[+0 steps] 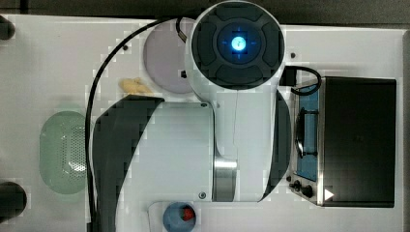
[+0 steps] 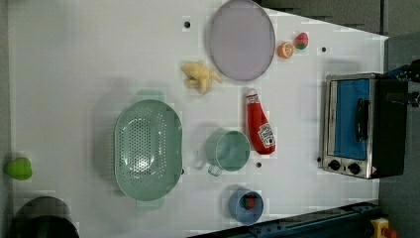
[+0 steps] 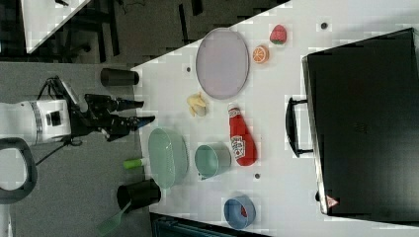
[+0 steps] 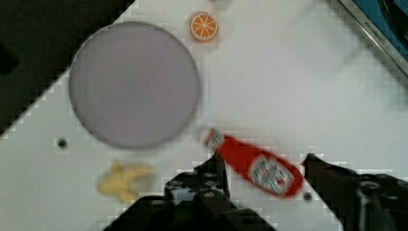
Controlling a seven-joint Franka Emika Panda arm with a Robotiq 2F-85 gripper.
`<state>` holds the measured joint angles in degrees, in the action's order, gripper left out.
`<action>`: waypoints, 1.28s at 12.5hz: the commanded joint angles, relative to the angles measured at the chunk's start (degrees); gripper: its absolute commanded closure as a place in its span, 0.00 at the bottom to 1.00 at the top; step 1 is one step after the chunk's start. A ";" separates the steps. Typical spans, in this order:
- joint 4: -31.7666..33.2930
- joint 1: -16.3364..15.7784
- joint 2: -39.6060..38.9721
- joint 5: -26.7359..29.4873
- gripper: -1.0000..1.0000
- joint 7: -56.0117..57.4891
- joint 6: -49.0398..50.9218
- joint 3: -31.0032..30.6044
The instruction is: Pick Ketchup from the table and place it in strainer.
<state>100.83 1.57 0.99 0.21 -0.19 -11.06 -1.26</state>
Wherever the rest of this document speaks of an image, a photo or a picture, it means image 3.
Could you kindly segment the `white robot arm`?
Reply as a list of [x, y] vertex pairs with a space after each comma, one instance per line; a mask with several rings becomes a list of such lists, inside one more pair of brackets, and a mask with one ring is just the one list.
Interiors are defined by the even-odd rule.
[[1, 137], [19, 137], [31, 146], [101, 132], [111, 142], [155, 120], [155, 116], [127, 118], [114, 115], [114, 112], [141, 108], [143, 101], [94, 94], [86, 94], [84, 100], [85, 112], [71, 100], [2, 103]]

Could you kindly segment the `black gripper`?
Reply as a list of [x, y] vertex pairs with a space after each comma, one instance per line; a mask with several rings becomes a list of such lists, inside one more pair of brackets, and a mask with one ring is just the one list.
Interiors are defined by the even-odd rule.
[[85, 136], [93, 131], [102, 132], [108, 141], [118, 139], [118, 134], [129, 134], [143, 126], [152, 123], [155, 116], [120, 118], [118, 126], [112, 127], [112, 122], [117, 118], [112, 112], [126, 111], [142, 108], [143, 101], [115, 100], [107, 95], [86, 94], [87, 109], [82, 111], [80, 104], [69, 104], [71, 137]]

